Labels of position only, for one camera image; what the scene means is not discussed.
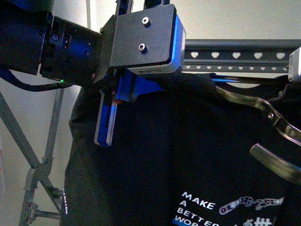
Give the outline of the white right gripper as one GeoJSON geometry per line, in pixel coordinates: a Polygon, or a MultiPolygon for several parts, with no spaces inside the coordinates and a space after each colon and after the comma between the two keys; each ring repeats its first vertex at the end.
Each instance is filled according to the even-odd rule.
{"type": "Polygon", "coordinates": [[[297,48],[289,56],[288,80],[289,82],[301,81],[301,47],[297,48]]]}

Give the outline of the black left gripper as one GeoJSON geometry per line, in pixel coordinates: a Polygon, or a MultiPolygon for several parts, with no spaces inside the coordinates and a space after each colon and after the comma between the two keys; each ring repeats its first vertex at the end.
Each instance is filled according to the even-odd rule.
{"type": "MultiPolygon", "coordinates": [[[[104,27],[103,34],[98,34],[95,43],[96,77],[94,87],[98,89],[116,88],[118,73],[123,73],[126,68],[112,68],[110,66],[112,46],[117,23],[117,17],[129,14],[129,2],[127,0],[118,1],[119,8],[116,15],[113,15],[104,27]]],[[[147,9],[161,6],[157,1],[147,1],[147,9]]],[[[101,90],[101,101],[96,122],[94,142],[99,146],[111,146],[114,132],[118,103],[112,99],[112,95],[105,94],[101,90]]]]}

